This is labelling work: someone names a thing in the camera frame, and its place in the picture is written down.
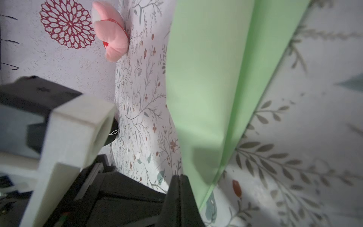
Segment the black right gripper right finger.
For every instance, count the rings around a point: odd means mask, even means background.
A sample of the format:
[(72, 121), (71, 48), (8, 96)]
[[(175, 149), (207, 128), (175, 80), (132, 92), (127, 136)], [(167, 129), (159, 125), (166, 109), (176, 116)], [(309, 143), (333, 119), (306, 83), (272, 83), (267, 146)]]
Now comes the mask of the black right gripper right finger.
[(180, 209), (182, 227), (205, 227), (187, 176), (180, 176)]

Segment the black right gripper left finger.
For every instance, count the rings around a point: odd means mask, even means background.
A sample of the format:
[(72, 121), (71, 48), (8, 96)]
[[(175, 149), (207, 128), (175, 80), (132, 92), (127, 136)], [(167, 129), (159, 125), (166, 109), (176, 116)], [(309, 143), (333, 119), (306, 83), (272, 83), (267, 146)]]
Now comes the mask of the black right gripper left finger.
[(180, 177), (173, 176), (161, 212), (162, 227), (180, 226)]

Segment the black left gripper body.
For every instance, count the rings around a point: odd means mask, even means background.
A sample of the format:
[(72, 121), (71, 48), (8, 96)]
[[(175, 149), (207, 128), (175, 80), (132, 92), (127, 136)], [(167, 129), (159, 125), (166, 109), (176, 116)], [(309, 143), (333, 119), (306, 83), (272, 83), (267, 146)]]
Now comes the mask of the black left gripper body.
[(46, 227), (153, 227), (166, 194), (116, 171), (106, 155), (80, 172)]

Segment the light green paper sheet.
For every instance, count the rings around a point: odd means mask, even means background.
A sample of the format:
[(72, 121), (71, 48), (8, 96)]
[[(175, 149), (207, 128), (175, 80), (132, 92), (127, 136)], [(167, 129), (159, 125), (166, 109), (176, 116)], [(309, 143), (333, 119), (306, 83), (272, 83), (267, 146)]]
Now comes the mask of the light green paper sheet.
[(166, 60), (166, 104), (198, 209), (229, 162), (308, 1), (177, 1)]

